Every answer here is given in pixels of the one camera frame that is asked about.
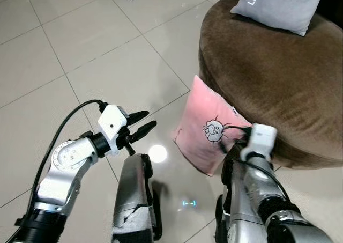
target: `white tile floor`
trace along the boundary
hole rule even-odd
[[[170,139],[198,73],[200,26],[218,0],[0,0],[0,241],[16,229],[29,189],[53,133],[66,114],[92,98],[142,109],[158,126],[135,144],[162,144],[168,158],[153,163],[161,196],[164,243],[213,242],[220,171],[196,171]],[[96,128],[85,108],[59,142]],[[125,151],[85,175],[61,242],[110,242],[117,180]],[[306,217],[335,243],[343,242],[342,169],[291,171],[277,176]],[[196,199],[197,208],[182,209]]]

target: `round ottoman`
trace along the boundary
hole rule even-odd
[[[231,14],[237,2],[204,18],[200,77],[248,121],[278,129],[275,163],[342,166],[342,29],[315,14],[301,37]]]

